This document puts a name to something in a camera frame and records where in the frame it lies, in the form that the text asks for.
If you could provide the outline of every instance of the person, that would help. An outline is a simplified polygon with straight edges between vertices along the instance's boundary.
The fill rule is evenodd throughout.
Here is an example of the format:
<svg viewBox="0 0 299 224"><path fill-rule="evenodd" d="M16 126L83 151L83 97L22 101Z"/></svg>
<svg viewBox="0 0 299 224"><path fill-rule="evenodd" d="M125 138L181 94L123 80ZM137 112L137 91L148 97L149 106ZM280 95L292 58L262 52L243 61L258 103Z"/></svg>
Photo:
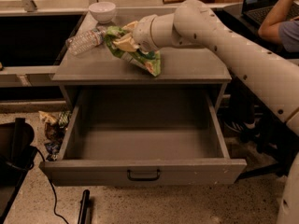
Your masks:
<svg viewBox="0 0 299 224"><path fill-rule="evenodd" d="M299 52L299 17L286 21L294 0L278 0L261 24L258 35L267 42L282 46L288 52ZM230 101L224 124L257 142L260 127L256 122L256 97L238 78L230 83Z"/></svg>

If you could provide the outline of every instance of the white bowl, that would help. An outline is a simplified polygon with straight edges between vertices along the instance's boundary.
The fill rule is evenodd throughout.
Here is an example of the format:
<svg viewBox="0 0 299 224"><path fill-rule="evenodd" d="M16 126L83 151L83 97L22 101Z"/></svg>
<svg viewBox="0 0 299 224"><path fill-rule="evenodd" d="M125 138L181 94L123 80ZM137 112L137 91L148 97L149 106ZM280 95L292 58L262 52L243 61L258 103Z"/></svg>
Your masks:
<svg viewBox="0 0 299 224"><path fill-rule="evenodd" d="M111 2L98 2L88 7L93 17L100 23L109 23L116 15L116 6Z"/></svg>

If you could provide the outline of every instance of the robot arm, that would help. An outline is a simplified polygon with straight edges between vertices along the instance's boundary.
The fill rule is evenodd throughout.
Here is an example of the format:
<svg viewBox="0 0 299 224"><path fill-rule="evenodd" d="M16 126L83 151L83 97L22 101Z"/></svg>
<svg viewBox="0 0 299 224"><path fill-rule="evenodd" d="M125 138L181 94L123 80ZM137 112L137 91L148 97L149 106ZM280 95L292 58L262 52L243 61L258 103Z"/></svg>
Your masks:
<svg viewBox="0 0 299 224"><path fill-rule="evenodd" d="M133 30L133 39L144 51L210 49L299 135L298 66L231 31L204 3L187 0L172 14L143 18Z"/></svg>

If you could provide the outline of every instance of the gray shirt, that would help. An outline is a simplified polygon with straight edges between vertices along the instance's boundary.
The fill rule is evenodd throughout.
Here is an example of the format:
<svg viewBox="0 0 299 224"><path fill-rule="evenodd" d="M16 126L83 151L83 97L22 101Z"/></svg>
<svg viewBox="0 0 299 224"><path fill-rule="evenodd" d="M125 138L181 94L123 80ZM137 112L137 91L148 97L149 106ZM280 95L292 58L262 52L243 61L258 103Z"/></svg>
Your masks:
<svg viewBox="0 0 299 224"><path fill-rule="evenodd" d="M299 52L299 21L284 21L278 28L282 46L288 52Z"/></svg>

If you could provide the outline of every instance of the laptop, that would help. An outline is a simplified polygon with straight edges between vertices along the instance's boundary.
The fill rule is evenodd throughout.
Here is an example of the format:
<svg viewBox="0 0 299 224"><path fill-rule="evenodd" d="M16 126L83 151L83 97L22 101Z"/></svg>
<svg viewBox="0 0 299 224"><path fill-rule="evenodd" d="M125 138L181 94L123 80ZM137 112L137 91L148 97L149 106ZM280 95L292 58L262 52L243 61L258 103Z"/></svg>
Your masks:
<svg viewBox="0 0 299 224"><path fill-rule="evenodd" d="M277 1L278 0L244 0L242 15L245 19L252 21L253 25L259 27ZM299 16L299 6L293 3L287 20L296 16Z"/></svg>

